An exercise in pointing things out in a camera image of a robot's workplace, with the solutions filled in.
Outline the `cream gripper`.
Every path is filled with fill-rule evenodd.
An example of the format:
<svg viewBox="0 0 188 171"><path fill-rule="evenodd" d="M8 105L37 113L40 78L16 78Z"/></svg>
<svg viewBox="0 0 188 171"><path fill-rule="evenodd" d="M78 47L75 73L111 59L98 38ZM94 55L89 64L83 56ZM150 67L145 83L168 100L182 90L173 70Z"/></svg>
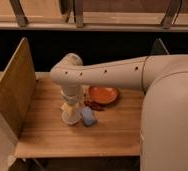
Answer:
<svg viewBox="0 0 188 171"><path fill-rule="evenodd" d="M68 115L73 115L81 107L83 89L81 87L62 87L61 95L64 100L61 109Z"/></svg>

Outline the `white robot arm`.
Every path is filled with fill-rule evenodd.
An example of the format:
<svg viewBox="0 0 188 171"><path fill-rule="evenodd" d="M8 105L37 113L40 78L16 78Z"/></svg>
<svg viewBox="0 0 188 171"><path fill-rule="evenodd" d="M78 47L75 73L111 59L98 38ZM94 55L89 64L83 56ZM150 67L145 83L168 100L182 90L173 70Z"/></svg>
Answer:
<svg viewBox="0 0 188 171"><path fill-rule="evenodd" d="M188 54L85 66L70 53L50 77L67 99L78 96L83 85L143 91L140 171L188 171Z"/></svg>

